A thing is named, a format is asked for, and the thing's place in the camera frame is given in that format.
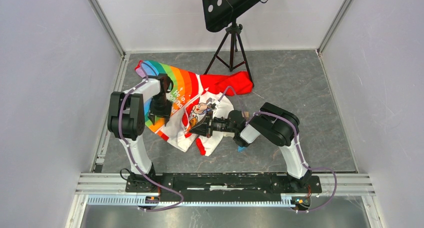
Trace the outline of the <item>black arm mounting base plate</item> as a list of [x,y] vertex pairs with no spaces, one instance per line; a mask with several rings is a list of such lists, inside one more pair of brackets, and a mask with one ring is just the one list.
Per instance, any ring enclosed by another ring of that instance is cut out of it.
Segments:
[[155,201],[179,202],[277,202],[282,194],[307,196],[323,190],[318,176],[297,180],[285,173],[162,173],[152,177],[131,174],[127,193],[147,193]]

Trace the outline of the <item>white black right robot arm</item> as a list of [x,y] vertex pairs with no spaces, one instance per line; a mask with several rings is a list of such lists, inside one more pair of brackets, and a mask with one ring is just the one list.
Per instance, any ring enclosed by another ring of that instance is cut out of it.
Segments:
[[304,159],[299,139],[298,117],[271,103],[264,103],[258,112],[247,119],[239,110],[232,110],[226,118],[215,117],[210,109],[189,129],[190,133],[211,138],[217,132],[230,133],[238,150],[248,147],[263,136],[281,150],[287,167],[289,187],[302,192],[309,186],[311,168]]

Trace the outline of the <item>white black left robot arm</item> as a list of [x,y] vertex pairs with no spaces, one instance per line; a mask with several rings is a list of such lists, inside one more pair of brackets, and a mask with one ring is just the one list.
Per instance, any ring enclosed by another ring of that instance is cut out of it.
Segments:
[[114,91],[110,95],[107,129],[120,140],[131,164],[128,181],[137,181],[145,192],[157,186],[156,172],[147,155],[143,141],[146,118],[153,124],[163,118],[166,124],[171,117],[173,103],[167,94],[173,82],[164,73],[144,78],[126,92]]

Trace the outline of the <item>rainbow cartoon zip jacket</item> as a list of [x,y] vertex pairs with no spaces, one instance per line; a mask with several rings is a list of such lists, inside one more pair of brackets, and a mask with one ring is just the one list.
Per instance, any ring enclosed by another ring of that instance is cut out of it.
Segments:
[[169,121],[156,118],[152,122],[146,118],[145,125],[173,147],[186,152],[192,144],[196,144],[203,156],[209,156],[217,148],[224,137],[223,132],[214,132],[211,137],[199,136],[189,130],[205,117],[211,105],[216,104],[214,117],[227,118],[234,109],[230,96],[248,94],[253,83],[246,71],[232,75],[199,75],[194,72],[169,66],[152,60],[141,60],[135,67],[140,77],[152,77],[165,73],[170,77],[173,89],[166,94],[172,102]]

